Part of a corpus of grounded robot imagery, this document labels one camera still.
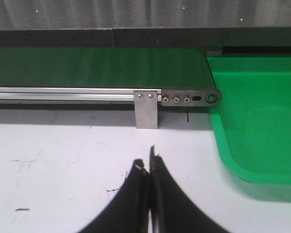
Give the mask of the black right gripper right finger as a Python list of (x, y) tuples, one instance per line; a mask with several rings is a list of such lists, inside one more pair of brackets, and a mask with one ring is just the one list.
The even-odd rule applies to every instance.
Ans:
[(150, 149), (150, 210), (154, 233), (218, 233), (220, 226), (182, 191), (163, 159)]

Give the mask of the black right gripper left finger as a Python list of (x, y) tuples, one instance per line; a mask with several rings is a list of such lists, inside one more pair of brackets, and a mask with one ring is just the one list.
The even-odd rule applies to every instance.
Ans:
[(149, 218), (149, 173), (141, 159), (131, 170), (110, 203), (82, 233), (146, 233)]

